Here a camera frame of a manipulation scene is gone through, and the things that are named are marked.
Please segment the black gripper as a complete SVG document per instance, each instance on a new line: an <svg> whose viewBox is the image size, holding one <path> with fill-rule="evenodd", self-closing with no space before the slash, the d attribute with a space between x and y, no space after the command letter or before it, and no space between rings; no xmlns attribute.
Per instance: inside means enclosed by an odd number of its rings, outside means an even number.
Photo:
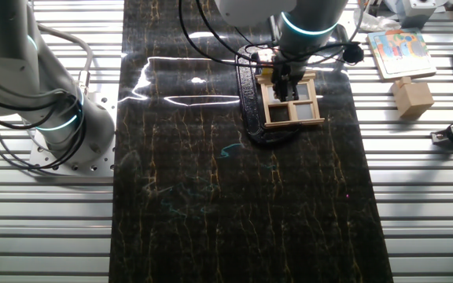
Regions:
<svg viewBox="0 0 453 283"><path fill-rule="evenodd" d="M274 84L274 96L279 101L285 101L285 83L289 83L288 101L296 100L296 85L304 76L304 68L291 64L276 64L271 75L271 82Z"/></svg>

